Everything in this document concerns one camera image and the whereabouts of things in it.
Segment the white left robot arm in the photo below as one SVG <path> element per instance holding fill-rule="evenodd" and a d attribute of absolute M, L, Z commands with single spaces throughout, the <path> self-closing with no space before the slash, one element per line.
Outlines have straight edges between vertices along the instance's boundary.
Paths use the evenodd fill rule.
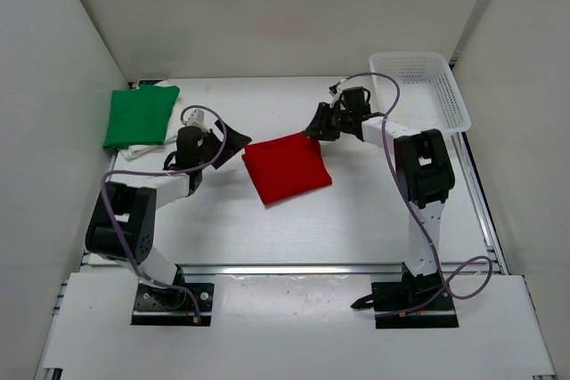
<path fill-rule="evenodd" d="M 193 195 L 203 169 L 220 168 L 252 142 L 221 120 L 215 126 L 221 137 L 201 125 L 180 128 L 176 150 L 167 155 L 163 171 L 148 174 L 139 186 L 105 180 L 86 231 L 87 251 L 128 268 L 156 288 L 156 298 L 168 309 L 183 305 L 187 288 L 181 268 L 154 246 L 156 212 Z"/>

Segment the white t shirt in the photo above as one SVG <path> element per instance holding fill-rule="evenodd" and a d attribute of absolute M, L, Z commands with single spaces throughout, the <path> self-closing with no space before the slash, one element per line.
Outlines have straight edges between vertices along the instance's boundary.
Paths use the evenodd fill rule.
<path fill-rule="evenodd" d="M 176 133 L 168 133 L 167 138 L 165 139 L 163 144 L 139 144 L 139 145 L 132 145 L 125 149 L 121 149 L 118 152 L 122 155 L 122 157 L 127 161 L 133 161 L 137 158 L 142 157 L 151 152 L 162 151 L 165 149 L 169 144 L 175 142 Z"/>

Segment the green t shirt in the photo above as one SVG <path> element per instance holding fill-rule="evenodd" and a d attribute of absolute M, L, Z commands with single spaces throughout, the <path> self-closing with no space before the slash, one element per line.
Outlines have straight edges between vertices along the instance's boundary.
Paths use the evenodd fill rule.
<path fill-rule="evenodd" d="M 113 91 L 102 147 L 122 150 L 133 145 L 163 144 L 179 93 L 177 86 L 156 85 Z"/>

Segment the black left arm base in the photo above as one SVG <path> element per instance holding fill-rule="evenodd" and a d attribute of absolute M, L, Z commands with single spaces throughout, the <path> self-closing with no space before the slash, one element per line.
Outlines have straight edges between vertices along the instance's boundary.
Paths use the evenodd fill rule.
<path fill-rule="evenodd" d="M 186 282 L 184 286 L 198 303 L 198 318 L 195 317 L 193 300 L 186 292 L 150 287 L 140 282 L 134 297 L 131 324 L 153 327 L 209 327 L 215 284 Z"/>

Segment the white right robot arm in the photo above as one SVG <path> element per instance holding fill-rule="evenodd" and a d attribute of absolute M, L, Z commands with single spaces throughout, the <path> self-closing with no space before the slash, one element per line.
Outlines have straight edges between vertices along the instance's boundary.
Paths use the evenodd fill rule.
<path fill-rule="evenodd" d="M 321 102 L 304 130 L 318 141 L 335 141 L 342 133 L 383 149 L 397 189 L 407 204 L 409 241 L 403 262 L 415 277 L 400 286 L 405 305 L 418 309 L 433 294 L 423 278 L 437 273 L 436 252 L 444 205 L 455 184 L 444 137 L 437 129 L 420 131 L 371 111 L 371 92 L 362 87 L 330 88 L 333 100 Z"/>

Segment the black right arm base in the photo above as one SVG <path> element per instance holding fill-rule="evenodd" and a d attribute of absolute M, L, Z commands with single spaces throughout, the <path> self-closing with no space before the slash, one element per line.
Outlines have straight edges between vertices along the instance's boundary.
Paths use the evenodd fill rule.
<path fill-rule="evenodd" d="M 396 282 L 373 282 L 371 292 L 351 304 L 355 311 L 374 310 L 376 329 L 456 328 L 452 297 L 436 272 L 413 276 L 404 271 Z"/>

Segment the red t shirt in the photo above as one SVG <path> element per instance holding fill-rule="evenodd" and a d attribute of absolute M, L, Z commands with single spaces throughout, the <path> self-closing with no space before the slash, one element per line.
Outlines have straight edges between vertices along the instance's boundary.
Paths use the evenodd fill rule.
<path fill-rule="evenodd" d="M 242 160 L 264 206 L 332 184 L 321 144 L 302 133 L 249 144 Z"/>

